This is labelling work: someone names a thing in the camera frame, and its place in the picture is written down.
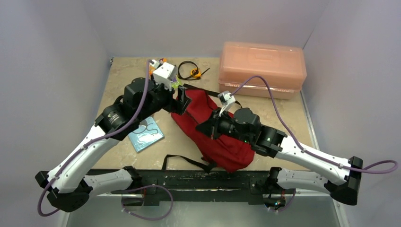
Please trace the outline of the red student backpack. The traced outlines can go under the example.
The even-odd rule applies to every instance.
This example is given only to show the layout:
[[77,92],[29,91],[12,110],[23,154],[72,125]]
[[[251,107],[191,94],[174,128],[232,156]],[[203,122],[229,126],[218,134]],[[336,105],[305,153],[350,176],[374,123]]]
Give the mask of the red student backpack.
[[203,162],[185,156],[183,160],[209,173],[213,168],[221,167],[229,173],[248,167],[254,158],[247,139],[241,139],[235,132],[233,114],[219,114],[217,104],[212,97],[218,93],[185,84],[186,95],[192,100],[186,111],[172,119],[190,138],[202,155]]

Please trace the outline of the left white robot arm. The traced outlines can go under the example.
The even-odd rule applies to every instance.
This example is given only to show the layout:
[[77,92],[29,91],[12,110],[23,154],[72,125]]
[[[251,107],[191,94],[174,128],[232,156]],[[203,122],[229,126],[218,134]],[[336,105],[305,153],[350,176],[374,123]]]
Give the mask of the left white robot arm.
[[103,193],[138,192],[141,176],[132,166],[101,175],[90,175],[89,170],[143,120],[160,110],[181,115],[190,102],[184,86],[168,88],[149,77],[134,79],[101,112],[89,133],[65,160],[50,171],[36,174],[35,179],[43,188],[40,199],[47,199],[56,211],[73,212]]

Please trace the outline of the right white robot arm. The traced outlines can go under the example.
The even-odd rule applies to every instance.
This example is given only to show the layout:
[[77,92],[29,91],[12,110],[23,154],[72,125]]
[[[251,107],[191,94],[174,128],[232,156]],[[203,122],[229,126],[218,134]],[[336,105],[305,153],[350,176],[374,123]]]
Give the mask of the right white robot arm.
[[294,171],[272,167],[264,183],[269,193],[306,189],[325,193],[346,205],[357,205],[363,161],[356,156],[340,158],[304,145],[281,130],[263,125],[249,108],[238,109],[233,116],[217,108],[195,129],[211,139],[228,136],[249,144],[258,155],[306,168]]

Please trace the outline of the purple Roald Dahl book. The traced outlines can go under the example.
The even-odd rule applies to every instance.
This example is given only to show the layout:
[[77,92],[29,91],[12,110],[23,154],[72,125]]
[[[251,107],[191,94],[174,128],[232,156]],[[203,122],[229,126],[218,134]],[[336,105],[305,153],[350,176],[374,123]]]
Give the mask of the purple Roald Dahl book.
[[150,76],[157,68],[159,68],[161,65],[163,65],[167,61],[166,58],[160,58],[160,59],[148,59],[148,75]]

